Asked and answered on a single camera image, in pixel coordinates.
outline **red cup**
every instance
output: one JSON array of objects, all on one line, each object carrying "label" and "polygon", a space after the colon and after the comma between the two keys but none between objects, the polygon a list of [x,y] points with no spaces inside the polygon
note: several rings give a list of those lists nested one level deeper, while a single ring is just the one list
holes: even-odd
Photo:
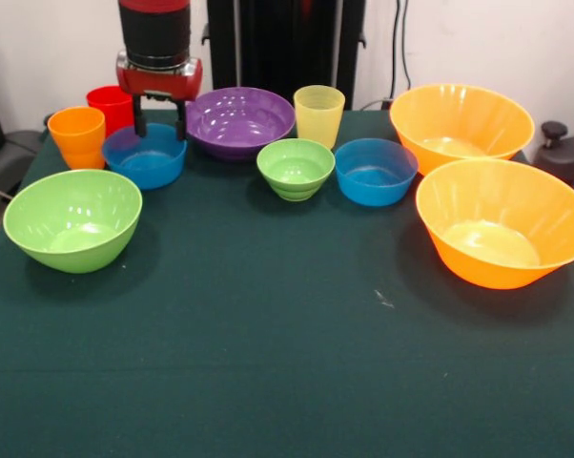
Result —
[{"label": "red cup", "polygon": [[119,86],[105,86],[88,93],[88,105],[105,114],[107,136],[134,124],[133,98]]}]

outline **black knob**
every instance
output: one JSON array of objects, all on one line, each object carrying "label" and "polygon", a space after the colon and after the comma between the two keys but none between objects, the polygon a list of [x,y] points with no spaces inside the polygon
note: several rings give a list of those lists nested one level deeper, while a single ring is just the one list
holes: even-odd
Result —
[{"label": "black knob", "polygon": [[558,141],[568,134],[568,129],[562,122],[547,121],[542,124],[542,132],[545,138],[550,141]]}]

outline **small green bowl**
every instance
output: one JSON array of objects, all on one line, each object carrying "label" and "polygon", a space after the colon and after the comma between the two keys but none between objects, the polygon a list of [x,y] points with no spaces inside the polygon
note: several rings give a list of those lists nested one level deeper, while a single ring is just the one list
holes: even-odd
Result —
[{"label": "small green bowl", "polygon": [[334,154],[320,143],[287,138],[269,144],[257,155],[257,168],[285,200],[310,198],[334,170]]},{"label": "small green bowl", "polygon": [[126,247],[143,197],[129,179],[71,170],[20,191],[3,216],[6,234],[42,264],[72,274],[105,267]]}]

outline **purple bowl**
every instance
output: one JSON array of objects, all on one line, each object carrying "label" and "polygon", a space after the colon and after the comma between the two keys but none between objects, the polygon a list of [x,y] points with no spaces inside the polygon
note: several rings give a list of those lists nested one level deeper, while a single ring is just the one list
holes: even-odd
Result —
[{"label": "purple bowl", "polygon": [[190,138],[209,155],[229,161],[254,160],[296,123],[287,100],[256,88],[217,89],[201,95],[187,110]]}]

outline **black cable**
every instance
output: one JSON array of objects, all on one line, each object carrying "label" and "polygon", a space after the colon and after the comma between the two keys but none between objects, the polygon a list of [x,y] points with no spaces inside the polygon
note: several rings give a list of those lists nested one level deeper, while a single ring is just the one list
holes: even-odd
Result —
[{"label": "black cable", "polygon": [[393,69],[392,69],[392,76],[391,76],[391,94],[389,95],[390,99],[393,99],[395,95],[395,85],[397,83],[397,54],[398,54],[398,26],[400,24],[400,10],[401,10],[401,0],[398,0],[398,5],[395,10],[395,21],[393,22]]},{"label": "black cable", "polygon": [[403,16],[401,17],[401,63],[403,64],[403,72],[405,73],[405,78],[408,81],[408,91],[412,88],[412,80],[410,79],[410,73],[408,72],[408,64],[405,58],[405,18],[408,14],[408,3],[409,0],[404,0],[403,3]]},{"label": "black cable", "polygon": [[386,98],[379,98],[378,100],[374,100],[373,102],[366,103],[363,105],[359,110],[362,112],[363,110],[370,108],[372,105],[376,105],[377,103],[388,102],[389,100]]}]

